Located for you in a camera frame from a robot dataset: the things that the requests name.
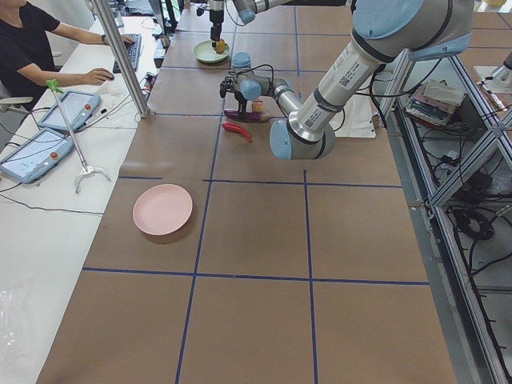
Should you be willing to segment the person's hand on keyboard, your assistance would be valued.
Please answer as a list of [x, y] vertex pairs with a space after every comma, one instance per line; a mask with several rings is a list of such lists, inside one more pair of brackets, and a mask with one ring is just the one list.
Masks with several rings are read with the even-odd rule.
[[135, 43], [135, 40], [128, 34], [123, 34], [121, 36], [122, 38], [122, 41], [125, 43], [125, 44], [129, 44], [129, 45], [132, 45]]

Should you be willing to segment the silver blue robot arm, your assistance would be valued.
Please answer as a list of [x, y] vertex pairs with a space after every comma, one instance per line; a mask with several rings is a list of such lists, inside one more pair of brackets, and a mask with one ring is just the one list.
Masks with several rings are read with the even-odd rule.
[[[232, 1], [242, 24], [252, 22], [256, 14], [266, 12], [277, 6], [347, 6], [351, 12], [355, 11], [356, 1], [286, 1], [286, 0], [241, 0]], [[207, 1], [205, 11], [209, 12], [211, 22], [210, 40], [219, 42], [224, 23], [224, 9], [226, 1]]]
[[460, 54], [470, 44], [473, 12], [471, 1], [357, 1], [350, 43], [307, 100], [248, 66], [235, 68], [221, 93], [233, 93], [241, 106], [261, 96], [276, 101], [286, 116], [270, 129], [276, 158], [323, 158], [335, 144], [330, 121], [380, 65], [404, 50], [413, 62]]

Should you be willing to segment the person's hand on mouse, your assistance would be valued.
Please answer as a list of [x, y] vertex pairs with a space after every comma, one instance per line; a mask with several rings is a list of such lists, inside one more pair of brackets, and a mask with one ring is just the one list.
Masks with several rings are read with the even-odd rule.
[[99, 86], [104, 82], [113, 81], [114, 75], [104, 68], [95, 68], [83, 75], [85, 85]]

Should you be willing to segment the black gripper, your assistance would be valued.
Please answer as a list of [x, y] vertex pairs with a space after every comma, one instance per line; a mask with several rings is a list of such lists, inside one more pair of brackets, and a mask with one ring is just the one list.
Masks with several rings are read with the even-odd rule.
[[221, 39], [221, 25], [224, 22], [223, 0], [210, 0], [210, 21], [212, 23], [211, 40], [219, 42]]
[[234, 92], [234, 98], [238, 102], [238, 110], [246, 110], [248, 100], [243, 96], [240, 91]]

